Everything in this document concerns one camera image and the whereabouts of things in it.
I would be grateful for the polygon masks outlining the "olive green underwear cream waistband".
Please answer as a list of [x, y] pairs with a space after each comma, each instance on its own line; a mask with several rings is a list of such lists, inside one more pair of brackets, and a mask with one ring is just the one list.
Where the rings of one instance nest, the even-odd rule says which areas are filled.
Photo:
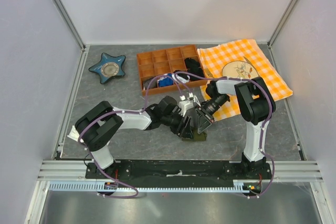
[[207, 133], [206, 132], [202, 132], [201, 134], [198, 134], [197, 130], [192, 132], [192, 137], [191, 138], [186, 138], [183, 137], [182, 141], [185, 142], [203, 142], [206, 141], [207, 139]]

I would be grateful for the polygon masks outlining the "orange compartment organizer box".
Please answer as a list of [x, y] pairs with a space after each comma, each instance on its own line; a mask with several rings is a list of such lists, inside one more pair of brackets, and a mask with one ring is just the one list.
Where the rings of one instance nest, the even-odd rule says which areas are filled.
[[[175, 48], [159, 49], [155, 51], [142, 52], [137, 54], [137, 63], [139, 70], [139, 79], [142, 89], [142, 82], [148, 78], [156, 77], [163, 74], [173, 74], [175, 70], [187, 72], [184, 62], [185, 58], [193, 58], [201, 64], [200, 57], [197, 53], [195, 45], [186, 45]], [[200, 87], [206, 84], [206, 80], [198, 79], [190, 76], [190, 82], [186, 85], [190, 88]], [[181, 84], [173, 84], [172, 86], [155, 88], [155, 89], [142, 89], [142, 95], [154, 95], [160, 93], [167, 93], [183, 89]]]

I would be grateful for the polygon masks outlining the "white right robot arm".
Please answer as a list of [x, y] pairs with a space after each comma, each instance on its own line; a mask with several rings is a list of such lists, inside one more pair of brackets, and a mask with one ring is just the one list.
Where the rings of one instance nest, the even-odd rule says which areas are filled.
[[211, 80], [206, 87], [210, 97], [195, 107], [198, 116], [197, 132], [203, 133], [214, 122], [214, 114], [230, 96], [237, 98], [241, 116], [246, 121], [246, 145], [240, 163], [241, 174], [248, 179], [254, 178], [266, 167], [265, 138], [275, 102], [263, 78]]

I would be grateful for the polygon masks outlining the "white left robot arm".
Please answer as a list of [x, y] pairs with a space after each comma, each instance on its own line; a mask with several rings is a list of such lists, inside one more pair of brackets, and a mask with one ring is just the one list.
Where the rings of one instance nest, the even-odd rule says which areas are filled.
[[108, 144], [119, 130], [155, 130], [161, 125], [181, 138], [193, 138], [191, 117], [187, 111], [194, 107], [193, 98], [180, 97], [177, 102], [166, 96], [159, 103], [145, 109], [123, 110], [102, 101], [82, 116], [71, 127], [68, 137], [84, 145], [97, 162], [97, 173], [103, 178], [111, 178], [115, 173], [114, 158]]

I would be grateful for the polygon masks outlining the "black white rolled underwear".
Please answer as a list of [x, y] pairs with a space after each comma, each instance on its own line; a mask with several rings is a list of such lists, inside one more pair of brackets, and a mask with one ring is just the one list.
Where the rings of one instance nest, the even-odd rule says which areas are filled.
[[172, 74], [172, 78], [179, 83], [188, 83], [190, 82], [190, 76], [188, 74], [185, 73], [178, 73], [178, 70], [175, 70]]

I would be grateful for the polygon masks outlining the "blue white rolled underwear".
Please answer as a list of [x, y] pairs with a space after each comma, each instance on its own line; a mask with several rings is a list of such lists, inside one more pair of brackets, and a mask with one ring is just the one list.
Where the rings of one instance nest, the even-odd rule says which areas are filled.
[[172, 86], [173, 84], [174, 84], [174, 80], [171, 74], [165, 74], [162, 77], [158, 78], [157, 80], [158, 88]]

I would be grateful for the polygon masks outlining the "grey rolled underwear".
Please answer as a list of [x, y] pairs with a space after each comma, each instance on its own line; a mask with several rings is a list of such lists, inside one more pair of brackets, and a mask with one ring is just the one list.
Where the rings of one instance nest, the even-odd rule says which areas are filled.
[[142, 82], [143, 90], [155, 89], [157, 87], [158, 87], [157, 80], [154, 77], [148, 78]]

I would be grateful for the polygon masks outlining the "brass fork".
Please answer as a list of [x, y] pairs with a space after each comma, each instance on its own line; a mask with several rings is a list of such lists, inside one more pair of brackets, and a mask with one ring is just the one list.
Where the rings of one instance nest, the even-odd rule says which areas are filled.
[[205, 68], [204, 71], [208, 77], [211, 77], [211, 78], [213, 77], [212, 73], [207, 68]]

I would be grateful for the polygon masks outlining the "orange checkered cloth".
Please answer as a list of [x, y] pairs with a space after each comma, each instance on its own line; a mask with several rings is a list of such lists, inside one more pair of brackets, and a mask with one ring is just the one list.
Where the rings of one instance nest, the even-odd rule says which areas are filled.
[[244, 58], [247, 58], [257, 68], [275, 101], [293, 95], [293, 91], [253, 39], [235, 40], [215, 47], [200, 48], [197, 53], [203, 68], [207, 68], [213, 78], [226, 77], [222, 75], [222, 69], [226, 64], [232, 61], [244, 61]]

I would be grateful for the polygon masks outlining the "brass knife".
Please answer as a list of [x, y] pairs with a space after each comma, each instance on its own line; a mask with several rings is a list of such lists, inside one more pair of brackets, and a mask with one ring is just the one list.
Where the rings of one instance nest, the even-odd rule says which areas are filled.
[[247, 58], [244, 58], [243, 63], [240, 65], [239, 73], [242, 79], [253, 80], [260, 86], [263, 86], [265, 84], [257, 68]]

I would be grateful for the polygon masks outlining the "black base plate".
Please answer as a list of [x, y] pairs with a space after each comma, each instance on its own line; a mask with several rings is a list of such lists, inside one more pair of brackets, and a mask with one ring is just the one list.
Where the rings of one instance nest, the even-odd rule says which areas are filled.
[[121, 159], [104, 169], [112, 178], [132, 186], [228, 186], [233, 180], [271, 179], [270, 165], [243, 172], [240, 161]]

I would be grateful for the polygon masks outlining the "aluminium front rail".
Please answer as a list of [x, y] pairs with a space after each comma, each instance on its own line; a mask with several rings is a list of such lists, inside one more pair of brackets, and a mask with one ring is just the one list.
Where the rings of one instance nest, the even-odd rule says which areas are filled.
[[267, 182], [319, 182], [322, 175], [314, 161], [267, 162], [264, 168], [243, 171], [238, 161], [173, 161], [121, 159], [110, 167], [99, 170], [92, 161], [66, 160], [44, 161], [39, 180], [94, 180], [108, 176], [119, 180], [140, 177], [199, 177], [227, 180]]

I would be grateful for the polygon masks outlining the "aluminium right frame post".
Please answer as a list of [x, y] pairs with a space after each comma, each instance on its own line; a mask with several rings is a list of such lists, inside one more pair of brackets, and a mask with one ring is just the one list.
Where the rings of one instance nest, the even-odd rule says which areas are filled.
[[270, 36], [270, 38], [267, 42], [269, 50], [271, 50], [271, 48], [273, 47], [274, 43], [276, 42], [276, 39], [278, 38], [279, 34], [283, 30], [286, 22], [288, 21], [290, 15], [294, 11], [294, 9], [297, 6], [297, 4], [299, 3], [299, 1], [300, 0], [290, 0], [289, 1], [284, 13], [282, 14], [277, 26], [275, 27], [275, 30], [273, 31], [273, 33], [271, 34], [271, 36]]

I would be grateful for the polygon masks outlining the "aluminium frame post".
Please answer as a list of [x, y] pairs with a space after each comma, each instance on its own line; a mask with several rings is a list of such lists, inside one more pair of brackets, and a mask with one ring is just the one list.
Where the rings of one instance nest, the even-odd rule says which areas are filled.
[[278, 38], [279, 34], [283, 30], [286, 22], [288, 21], [290, 15], [294, 11], [294, 9], [297, 6], [297, 4], [299, 3], [299, 1], [300, 0], [290, 0], [289, 1], [284, 13], [282, 14], [277, 26], [275, 27], [275, 30], [273, 31], [273, 33], [271, 34], [271, 36], [270, 36], [270, 38], [267, 42], [269, 50], [271, 50], [271, 48], [273, 47], [274, 43], [276, 42], [276, 39]]
[[52, 0], [55, 7], [57, 8], [59, 14], [61, 15], [63, 21], [65, 22], [66, 26], [68, 27], [70, 33], [72, 34], [74, 40], [78, 44], [78, 46], [81, 48], [81, 50], [85, 50], [86, 45], [83, 42], [81, 36], [79, 35], [73, 21], [70, 18], [69, 13], [67, 12], [62, 0]]

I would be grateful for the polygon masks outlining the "aluminium left frame post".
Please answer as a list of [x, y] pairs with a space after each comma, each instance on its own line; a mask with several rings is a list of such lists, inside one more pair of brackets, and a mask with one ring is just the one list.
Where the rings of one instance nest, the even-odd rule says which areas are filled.
[[61, 15], [63, 21], [65, 22], [66, 26], [68, 27], [70, 33], [72, 34], [74, 40], [78, 44], [78, 46], [81, 48], [81, 50], [85, 50], [86, 45], [83, 42], [81, 36], [79, 35], [73, 21], [70, 18], [69, 13], [67, 12], [62, 0], [52, 0], [55, 7], [57, 8], [59, 14]]

